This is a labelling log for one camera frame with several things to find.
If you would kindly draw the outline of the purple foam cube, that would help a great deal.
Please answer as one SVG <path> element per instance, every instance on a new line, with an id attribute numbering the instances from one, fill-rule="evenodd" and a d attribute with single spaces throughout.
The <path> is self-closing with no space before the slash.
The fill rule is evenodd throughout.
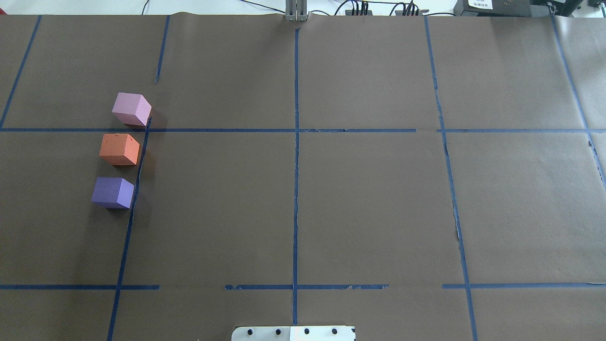
<path id="1" fill-rule="evenodd" d="M 130 209 L 134 184 L 124 178 L 98 177 L 91 202 L 108 209 Z"/>

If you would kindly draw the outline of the pink foam cube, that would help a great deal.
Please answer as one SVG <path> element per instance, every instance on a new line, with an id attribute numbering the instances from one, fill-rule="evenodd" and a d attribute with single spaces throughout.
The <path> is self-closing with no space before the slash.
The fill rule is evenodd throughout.
<path id="1" fill-rule="evenodd" d="M 146 126 L 151 110 L 151 104 L 143 95 L 119 92 L 112 113 L 124 125 Z"/>

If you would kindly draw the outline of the black power strip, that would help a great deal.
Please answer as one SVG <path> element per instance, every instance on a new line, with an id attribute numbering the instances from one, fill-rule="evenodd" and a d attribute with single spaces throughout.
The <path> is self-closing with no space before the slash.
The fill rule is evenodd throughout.
<path id="1" fill-rule="evenodd" d="M 372 15 L 373 15 L 372 11 L 366 5 L 346 10 L 346 16 L 349 16 L 349 17 L 362 17 L 362 16 L 372 16 Z"/>

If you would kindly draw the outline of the aluminium frame post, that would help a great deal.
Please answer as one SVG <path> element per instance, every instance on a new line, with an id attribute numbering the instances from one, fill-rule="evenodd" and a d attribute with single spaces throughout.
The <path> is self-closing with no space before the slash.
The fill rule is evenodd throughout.
<path id="1" fill-rule="evenodd" d="M 309 19 L 307 0 L 286 0 L 285 19 L 286 22 L 305 22 Z"/>

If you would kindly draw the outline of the orange foam cube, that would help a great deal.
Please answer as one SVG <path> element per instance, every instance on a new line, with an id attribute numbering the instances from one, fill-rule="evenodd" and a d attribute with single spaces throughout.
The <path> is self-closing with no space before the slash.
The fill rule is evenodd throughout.
<path id="1" fill-rule="evenodd" d="M 139 143 L 130 134 L 103 134 L 99 156 L 112 166 L 134 166 L 139 160 Z"/>

